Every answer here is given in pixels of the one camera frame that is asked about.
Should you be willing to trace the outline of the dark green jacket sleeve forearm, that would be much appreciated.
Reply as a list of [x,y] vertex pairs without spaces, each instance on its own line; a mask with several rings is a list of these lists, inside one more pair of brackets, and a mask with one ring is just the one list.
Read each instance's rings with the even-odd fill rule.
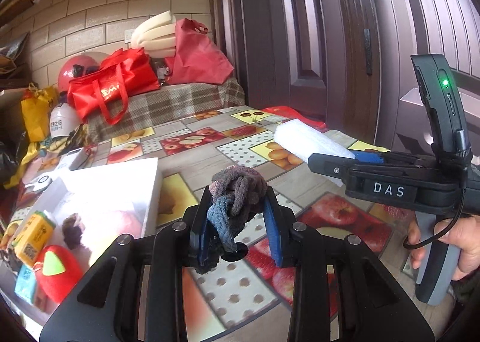
[[456,298],[455,314],[465,309],[474,311],[479,307],[479,269],[463,279],[452,281],[451,287]]

